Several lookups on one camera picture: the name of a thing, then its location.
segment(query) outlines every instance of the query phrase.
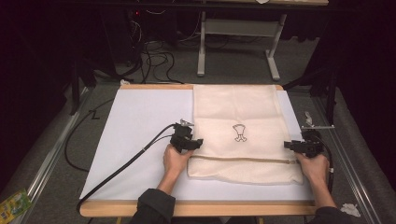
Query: white metal stand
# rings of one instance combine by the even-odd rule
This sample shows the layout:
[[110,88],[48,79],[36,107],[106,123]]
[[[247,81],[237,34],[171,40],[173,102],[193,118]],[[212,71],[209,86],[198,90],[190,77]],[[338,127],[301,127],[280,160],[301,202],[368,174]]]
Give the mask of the white metal stand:
[[265,51],[265,56],[270,67],[274,81],[280,80],[277,72],[274,54],[285,25],[286,14],[282,14],[279,21],[235,21],[206,19],[205,12],[201,17],[201,46],[198,57],[198,77],[205,75],[205,35],[249,35],[269,36],[273,38],[271,49]]

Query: green object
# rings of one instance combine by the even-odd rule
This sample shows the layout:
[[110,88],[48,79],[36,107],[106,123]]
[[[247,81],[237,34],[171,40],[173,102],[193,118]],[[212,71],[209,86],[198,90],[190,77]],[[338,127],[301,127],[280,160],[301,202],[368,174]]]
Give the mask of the green object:
[[21,189],[0,204],[0,224],[7,224],[25,212],[32,203],[26,190]]

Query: white board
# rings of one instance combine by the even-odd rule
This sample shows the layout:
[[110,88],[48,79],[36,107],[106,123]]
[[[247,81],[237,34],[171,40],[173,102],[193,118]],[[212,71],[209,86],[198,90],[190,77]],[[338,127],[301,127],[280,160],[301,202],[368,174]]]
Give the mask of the white board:
[[[289,96],[278,91],[291,139],[302,140]],[[164,127],[192,119],[192,90],[118,90],[80,198],[118,170]],[[164,135],[174,133],[170,128]],[[163,176],[163,151],[170,138],[149,148],[137,161],[95,192],[90,200],[137,200]],[[172,193],[179,201],[306,201],[309,183],[243,185],[190,179],[184,172]]]

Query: metal rail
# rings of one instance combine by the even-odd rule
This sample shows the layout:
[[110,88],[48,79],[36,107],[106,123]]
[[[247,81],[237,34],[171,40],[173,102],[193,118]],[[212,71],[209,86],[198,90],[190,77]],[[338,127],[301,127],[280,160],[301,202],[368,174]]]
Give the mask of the metal rail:
[[61,135],[58,137],[58,140],[56,141],[52,150],[47,154],[46,159],[44,159],[43,163],[40,166],[40,169],[35,175],[35,179],[33,180],[32,184],[27,190],[27,194],[32,201],[31,207],[24,214],[20,215],[19,217],[16,217],[11,222],[11,224],[24,224],[27,222],[29,216],[32,214],[35,204],[37,203],[41,195],[41,192],[44,190],[44,187],[46,187],[46,184],[50,179],[50,175],[53,169],[55,168],[55,165],[58,162],[59,157],[63,152],[64,141],[67,138],[67,136],[70,134],[70,131],[73,129],[73,126],[75,125],[79,117],[80,109],[86,103],[89,95],[91,95],[91,92],[92,91],[89,91],[88,88],[84,88],[84,90],[82,91],[80,98],[81,104],[78,111],[69,118],[69,121],[67,121],[64,130],[62,131]]
[[[322,121],[325,125],[329,125],[329,122],[325,116],[325,108],[323,103],[320,101],[318,97],[312,97],[312,101],[317,108]],[[335,129],[328,130],[332,141],[334,142],[334,154],[337,155],[337,158],[340,160],[341,168],[344,170],[346,174],[346,179],[349,182],[350,187],[352,188],[353,193],[355,194],[356,199],[358,200],[359,207],[365,216],[367,223],[369,224],[381,224],[381,220],[379,219],[378,214],[376,213],[374,206],[366,192],[366,188],[363,183],[359,179],[355,169],[352,166],[352,162],[350,161],[345,149],[341,144],[341,140],[338,137],[338,134]]]

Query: hand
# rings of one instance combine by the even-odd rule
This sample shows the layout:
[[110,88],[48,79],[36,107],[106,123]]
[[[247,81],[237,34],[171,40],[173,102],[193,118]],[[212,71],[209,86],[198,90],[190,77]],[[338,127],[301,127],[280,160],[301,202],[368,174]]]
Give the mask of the hand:
[[303,167],[303,173],[311,184],[314,192],[316,207],[337,207],[332,195],[327,189],[326,174],[329,170],[329,161],[321,154],[314,158],[307,158],[301,153],[295,153]]
[[181,154],[178,153],[172,144],[169,144],[163,153],[163,166],[165,168],[165,174],[180,175],[181,172],[186,168],[187,161],[193,152],[193,150],[188,150],[186,153]]
[[187,161],[193,152],[193,150],[189,150],[184,154],[180,154],[171,144],[166,147],[166,150],[163,153],[165,174],[163,175],[163,179],[157,189],[162,190],[167,194],[172,193],[179,175],[186,168]]
[[322,154],[314,158],[307,158],[301,153],[295,153],[303,168],[304,175],[312,182],[326,183],[326,174],[329,171],[329,161]]

